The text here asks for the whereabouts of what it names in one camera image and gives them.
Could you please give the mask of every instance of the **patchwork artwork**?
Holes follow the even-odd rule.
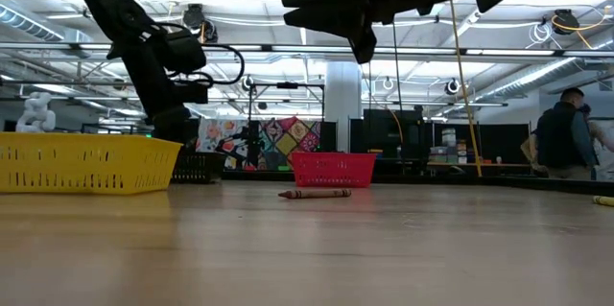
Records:
[[[224,153],[227,170],[292,170],[292,153],[313,152],[319,145],[320,122],[298,118],[260,121],[263,149],[258,166],[247,164],[248,146],[238,138],[247,120],[201,119],[197,151]]]

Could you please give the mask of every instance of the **white pillar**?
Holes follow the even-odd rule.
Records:
[[[324,119],[337,123],[337,150],[349,153],[349,119],[360,119],[361,69],[355,62],[329,62],[326,66]]]

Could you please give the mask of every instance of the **brown crayon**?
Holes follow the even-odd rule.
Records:
[[[278,194],[277,196],[283,197],[288,200],[299,199],[316,199],[316,198],[342,198],[352,196],[352,190],[340,189],[340,190],[326,190],[326,191],[286,191]]]

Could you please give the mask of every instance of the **ceiling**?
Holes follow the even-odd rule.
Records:
[[[81,15],[85,10],[83,0],[12,0],[24,12],[32,12],[46,22],[59,27],[68,27],[79,30],[92,38],[92,42],[108,42],[96,22]],[[181,22],[182,12],[188,4],[204,4],[205,14],[215,22],[218,29],[220,43],[227,44],[287,44],[309,46],[347,46],[347,41],[329,34],[307,31],[301,36],[301,30],[283,24],[282,15],[288,11],[281,5],[280,0],[139,0],[142,7],[154,19],[167,20],[175,23]],[[481,15],[479,19],[468,20],[477,7],[475,0],[456,0],[455,9],[460,29],[460,46],[465,48],[503,48],[503,49],[557,49],[582,48],[583,44],[578,35],[550,35],[536,32],[536,24],[543,17],[550,18],[555,9],[572,10],[579,19],[582,27],[596,27],[583,32],[583,36],[591,39],[610,30],[612,20],[604,19],[606,6],[614,4],[613,0],[504,0],[500,5]],[[419,17],[415,11],[401,12],[396,15],[395,25],[375,26],[374,31],[378,39],[378,46],[399,47],[453,47],[454,35],[452,30],[452,10],[449,3],[436,5],[433,15]],[[36,38],[26,35],[11,27],[0,24],[0,40],[39,42]],[[76,75],[87,74],[88,82],[111,82],[113,80],[130,81],[126,68],[120,62],[106,63],[100,67],[98,62],[86,62],[79,66],[79,60],[71,62],[56,61],[50,57],[52,52],[45,51],[14,51],[21,56],[37,60],[56,70],[60,70],[65,77],[74,78]],[[303,55],[301,58],[260,58],[248,59],[246,74],[251,75],[258,82],[311,82],[324,83],[326,78],[326,64],[332,62],[326,56]],[[16,61],[15,55],[5,55],[0,62]],[[233,59],[220,61],[207,66],[206,71],[222,78],[233,78],[238,72],[238,64]],[[464,62],[462,65],[465,79],[472,93],[498,82],[510,73],[529,65],[508,59],[489,59],[481,62],[475,60]],[[390,100],[396,95],[396,89],[388,90],[384,87],[387,79],[396,80],[397,71],[401,76],[401,95],[403,100],[437,101],[445,98],[443,83],[459,77],[459,68],[452,60],[431,62],[423,59],[402,59],[397,63],[393,59],[375,59],[368,67],[363,65],[365,78],[373,81],[371,90],[379,100]],[[115,90],[110,86],[74,87],[83,94],[90,94],[92,89],[100,96],[129,97],[135,96],[128,87],[125,90]],[[213,98],[245,98],[246,93],[241,85],[221,86],[215,90]],[[4,89],[13,94],[16,89]],[[367,82],[363,85],[364,93],[368,92]],[[304,89],[279,90],[270,89],[267,94],[272,99],[308,99],[313,96]],[[138,102],[98,102],[106,108],[131,108],[138,110]],[[319,110],[318,104],[296,104],[270,106],[271,113],[285,113],[290,109],[294,113],[311,113]],[[228,104],[192,106],[195,112],[207,116],[239,115],[245,111],[246,106],[230,106]]]

